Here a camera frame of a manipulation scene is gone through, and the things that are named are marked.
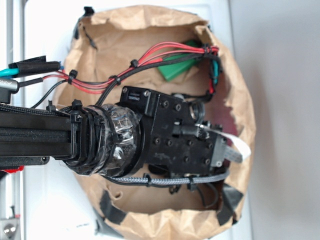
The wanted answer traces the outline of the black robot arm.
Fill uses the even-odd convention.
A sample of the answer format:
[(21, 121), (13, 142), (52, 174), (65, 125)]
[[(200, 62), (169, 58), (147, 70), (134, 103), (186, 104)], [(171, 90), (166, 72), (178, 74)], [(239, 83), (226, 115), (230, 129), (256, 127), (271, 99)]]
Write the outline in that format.
[(63, 161), (79, 175), (210, 176), (226, 159), (227, 139), (204, 121), (202, 103), (126, 86), (116, 104), (57, 111), (0, 108), (0, 168)]

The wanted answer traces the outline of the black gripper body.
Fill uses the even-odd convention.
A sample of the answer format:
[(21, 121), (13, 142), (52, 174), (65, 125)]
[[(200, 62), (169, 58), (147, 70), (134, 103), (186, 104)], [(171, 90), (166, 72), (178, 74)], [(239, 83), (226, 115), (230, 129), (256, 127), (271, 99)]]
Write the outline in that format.
[(136, 170), (147, 164), (170, 177), (214, 176), (226, 171), (227, 140), (204, 120), (202, 100), (186, 101), (180, 94), (125, 86), (119, 105), (140, 117)]

